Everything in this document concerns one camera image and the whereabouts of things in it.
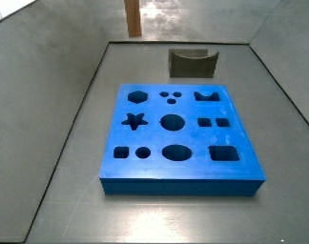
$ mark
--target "blue foam block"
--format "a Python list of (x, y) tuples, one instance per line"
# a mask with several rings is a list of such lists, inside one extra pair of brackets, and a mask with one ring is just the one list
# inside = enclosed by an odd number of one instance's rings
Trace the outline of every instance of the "blue foam block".
[(254, 195), (266, 175), (227, 89), (122, 85), (99, 180), (107, 194)]

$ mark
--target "rectangular hole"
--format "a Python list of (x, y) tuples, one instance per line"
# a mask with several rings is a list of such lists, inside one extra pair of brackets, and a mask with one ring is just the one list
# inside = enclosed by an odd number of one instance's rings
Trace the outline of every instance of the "rectangular hole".
[(198, 118), (199, 127), (211, 127), (211, 120), (208, 118)]
[(230, 127), (231, 123), (227, 118), (215, 118), (216, 126), (218, 127)]
[(128, 157), (128, 147), (116, 147), (114, 149), (115, 158), (127, 158)]
[(234, 146), (210, 146), (212, 161), (239, 161), (238, 150)]

